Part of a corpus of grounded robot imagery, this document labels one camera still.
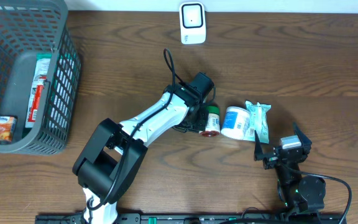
wire mesh basket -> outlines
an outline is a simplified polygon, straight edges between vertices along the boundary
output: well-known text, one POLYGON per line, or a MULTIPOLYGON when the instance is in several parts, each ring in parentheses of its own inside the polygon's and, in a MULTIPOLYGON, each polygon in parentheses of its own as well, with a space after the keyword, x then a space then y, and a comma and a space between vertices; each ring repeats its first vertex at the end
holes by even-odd
POLYGON ((1 153, 51 155, 64 150, 81 62, 66 27, 63 0, 0 0, 0 115, 17 118, 1 153), (34 127, 25 120, 38 54, 51 54, 34 127))

wooden table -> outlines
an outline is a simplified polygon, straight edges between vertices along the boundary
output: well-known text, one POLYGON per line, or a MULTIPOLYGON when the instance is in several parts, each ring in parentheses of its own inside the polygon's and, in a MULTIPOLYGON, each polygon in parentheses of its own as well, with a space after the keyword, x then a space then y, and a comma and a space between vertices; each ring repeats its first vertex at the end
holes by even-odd
MULTIPOLYGON (((178 13, 71 12, 83 75, 68 146, 50 156, 0 154, 0 223, 33 223, 71 213, 85 196, 71 167, 104 118, 129 119, 170 84, 163 48, 177 73, 199 71, 216 84, 221 119, 245 100, 272 105, 270 142, 296 121, 313 141, 300 168, 333 175, 353 189, 347 216, 358 223, 358 15, 208 13, 202 45, 180 42, 178 13)), ((119 208, 145 213, 241 212, 283 207, 274 170, 253 160, 254 144, 169 130, 150 147, 119 208)), ((325 212, 342 213, 346 188, 327 181, 325 212)))

white jar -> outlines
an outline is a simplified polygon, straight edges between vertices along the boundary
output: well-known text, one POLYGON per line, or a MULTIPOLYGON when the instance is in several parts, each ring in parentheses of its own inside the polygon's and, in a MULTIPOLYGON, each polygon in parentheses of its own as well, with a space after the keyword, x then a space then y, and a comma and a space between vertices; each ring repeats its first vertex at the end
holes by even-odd
POLYGON ((228 107, 221 133, 229 138, 243 139, 248 128, 249 118, 250 112, 246 109, 236 106, 228 107))

wall outlet device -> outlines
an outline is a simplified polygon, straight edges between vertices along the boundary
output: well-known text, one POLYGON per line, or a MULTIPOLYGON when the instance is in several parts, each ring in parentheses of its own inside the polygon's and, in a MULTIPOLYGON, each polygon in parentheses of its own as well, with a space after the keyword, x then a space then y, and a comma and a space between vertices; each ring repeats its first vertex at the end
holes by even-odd
POLYGON ((200 44, 206 39, 205 10, 201 2, 185 2, 179 7, 180 38, 183 44, 200 44))

cable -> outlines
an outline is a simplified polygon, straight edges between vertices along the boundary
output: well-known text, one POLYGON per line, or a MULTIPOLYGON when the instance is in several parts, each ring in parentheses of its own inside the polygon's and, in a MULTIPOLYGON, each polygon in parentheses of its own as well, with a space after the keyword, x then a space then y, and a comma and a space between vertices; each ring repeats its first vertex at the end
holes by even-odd
POLYGON ((216 87, 214 86, 214 95, 212 96, 212 99, 206 103, 203 103, 203 106, 209 106, 211 103, 213 103, 213 101, 215 100, 215 95, 216 95, 216 87))
POLYGON ((106 196, 103 198, 102 201, 100 201, 100 203, 95 206, 95 207, 91 207, 91 201, 88 200, 86 202, 86 207, 90 210, 90 211, 94 211, 94 210, 97 210, 99 209, 100 207, 102 207, 108 200, 109 196, 111 195, 111 192, 112 190, 114 189, 114 187, 116 186, 116 183, 117 183, 117 180, 119 179, 119 176, 121 174, 121 171, 122 171, 122 167, 124 166, 124 161, 125 161, 125 158, 126 158, 126 155, 127 155, 127 152, 128 152, 128 149, 129 149, 129 146, 131 145, 131 142, 133 140, 133 137, 135 135, 135 133, 139 130, 139 128, 147 121, 149 120, 150 118, 152 118, 153 116, 155 116, 156 114, 158 114, 159 112, 165 110, 168 105, 170 104, 171 100, 172 100, 172 97, 173 97, 173 91, 175 89, 175 77, 177 77, 181 82, 182 79, 175 73, 175 66, 173 64, 173 59, 172 59, 172 55, 171 55, 171 51, 169 51, 169 49, 164 49, 163 51, 163 54, 164 54, 164 59, 168 65, 168 68, 171 70, 172 72, 172 89, 171 89, 171 94, 169 96, 169 99, 167 101, 167 103, 161 107, 160 109, 158 109, 157 111, 155 111, 154 113, 150 114, 148 117, 146 117, 145 119, 143 119, 141 122, 137 123, 137 125, 135 126, 134 130, 131 132, 131 135, 129 136, 128 138, 128 141, 127 141, 127 144, 125 146, 125 149, 123 150, 122 152, 122 156, 121 156, 121 159, 118 163, 118 168, 117 168, 117 172, 116 172, 116 175, 114 176, 114 179, 112 181, 112 184, 109 188, 109 191, 108 193, 106 194, 106 196), (169 56, 169 59, 170 59, 170 62, 171 62, 171 65, 169 65, 168 63, 168 60, 167 60, 167 56, 166 56, 166 53, 168 52, 168 56, 169 56))
POLYGON ((277 223, 285 223, 285 224, 305 224, 304 222, 283 222, 278 220, 268 220, 268 219, 260 219, 260 218, 240 218, 237 220, 229 220, 225 222, 221 222, 220 224, 235 224, 235 223, 259 223, 259 224, 277 224, 277 223))
POLYGON ((279 180, 277 180, 277 193, 278 193, 278 197, 280 198, 280 200, 282 202, 284 202, 283 195, 281 194, 281 186, 280 186, 279 180))
MULTIPOLYGON (((246 215, 246 213, 248 212, 248 210, 250 210, 251 208, 259 211, 259 208, 257 208, 257 207, 249 207, 249 208, 245 209, 244 212, 241 214, 241 218, 244 218, 244 215, 246 215)), ((261 213, 260 215, 262 216, 263 219, 266 219, 266 217, 264 216, 264 214, 261 213)))
POLYGON ((171 58, 171 52, 169 51, 169 49, 164 49, 164 60, 165 60, 165 63, 167 64, 169 70, 171 70, 172 74, 179 79, 180 84, 181 84, 181 85, 184 84, 185 82, 179 77, 179 75, 177 75, 177 74, 175 73, 175 67, 173 66, 173 61, 172 61, 172 58, 171 58), (168 51, 168 55, 169 55, 169 59, 170 59, 170 61, 171 61, 172 67, 171 67, 171 65, 168 63, 167 56, 165 55, 165 52, 166 52, 166 51, 168 51))
MULTIPOLYGON (((86 204, 88 205, 88 203, 91 205, 93 203, 93 197, 89 198, 88 201, 86 201, 86 204)), ((88 218, 88 223, 91 224, 92 223, 92 210, 88 210, 89 213, 89 218, 88 218)))
POLYGON ((351 202, 352 202, 352 189, 351 186, 346 183, 345 181, 335 178, 335 177, 330 177, 330 176, 326 176, 326 175, 320 175, 320 174, 312 174, 309 172, 303 172, 303 171, 299 171, 299 170, 295 170, 295 169, 291 169, 289 168, 287 165, 285 164, 281 164, 282 166, 284 166, 286 169, 288 169, 289 171, 296 173, 296 174, 301 174, 301 175, 309 175, 312 177, 318 177, 318 178, 323 178, 323 179, 328 179, 328 180, 334 180, 336 182, 339 182, 343 185, 345 185, 345 187, 347 188, 347 191, 349 192, 349 198, 347 199, 347 204, 346 204, 346 208, 341 216, 341 219, 339 220, 338 224, 341 224, 343 222, 343 220, 345 219, 347 212, 349 211, 350 207, 351 207, 351 202))

